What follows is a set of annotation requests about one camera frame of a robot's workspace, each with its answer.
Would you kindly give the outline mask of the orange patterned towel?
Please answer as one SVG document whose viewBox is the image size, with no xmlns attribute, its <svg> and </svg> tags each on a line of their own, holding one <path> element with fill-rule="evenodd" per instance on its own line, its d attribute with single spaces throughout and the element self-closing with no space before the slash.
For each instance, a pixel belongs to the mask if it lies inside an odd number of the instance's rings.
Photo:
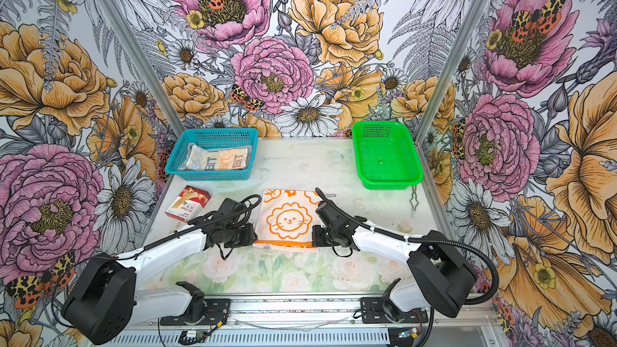
<svg viewBox="0 0 617 347">
<path fill-rule="evenodd" d="M 282 252 L 318 252 L 313 227 L 322 222 L 316 213 L 321 198 L 314 191 L 271 189 L 263 192 L 255 223 L 253 246 Z"/>
</svg>

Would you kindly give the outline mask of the printed cream towel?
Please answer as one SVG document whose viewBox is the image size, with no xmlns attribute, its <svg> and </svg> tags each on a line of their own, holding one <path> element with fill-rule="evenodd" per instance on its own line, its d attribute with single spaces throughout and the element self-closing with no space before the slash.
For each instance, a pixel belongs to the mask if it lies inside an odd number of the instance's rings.
<svg viewBox="0 0 617 347">
<path fill-rule="evenodd" d="M 179 168 L 194 171 L 245 170 L 251 154 L 250 146 L 204 149 L 196 144 L 189 144 L 186 160 Z"/>
</svg>

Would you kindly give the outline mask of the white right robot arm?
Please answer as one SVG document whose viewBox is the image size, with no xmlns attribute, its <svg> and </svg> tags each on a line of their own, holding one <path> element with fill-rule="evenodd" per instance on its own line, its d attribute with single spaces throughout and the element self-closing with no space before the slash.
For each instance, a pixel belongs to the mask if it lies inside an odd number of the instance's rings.
<svg viewBox="0 0 617 347">
<path fill-rule="evenodd" d="M 314 247 L 369 252 L 409 268 L 411 279 L 395 279 L 382 295 L 380 313 L 390 321 L 400 322 L 420 308 L 455 318 L 465 306 L 477 273 L 442 233 L 410 236 L 390 232 L 348 215 L 329 199 L 319 202 L 316 213 L 322 224 L 313 228 Z"/>
</svg>

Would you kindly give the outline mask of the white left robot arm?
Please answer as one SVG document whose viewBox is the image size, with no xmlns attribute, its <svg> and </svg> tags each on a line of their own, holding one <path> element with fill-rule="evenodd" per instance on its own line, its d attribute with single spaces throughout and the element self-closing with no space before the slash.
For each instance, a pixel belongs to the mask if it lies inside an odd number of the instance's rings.
<svg viewBox="0 0 617 347">
<path fill-rule="evenodd" d="M 218 210 L 195 217 L 172 234 L 120 255 L 100 253 L 88 259 L 59 310 L 67 324 L 96 345 L 110 342 L 125 328 L 164 318 L 199 323 L 207 317 L 204 293 L 179 281 L 166 289 L 144 283 L 185 258 L 211 247 L 233 251 L 253 244 L 249 219 L 262 198 L 224 199 Z"/>
</svg>

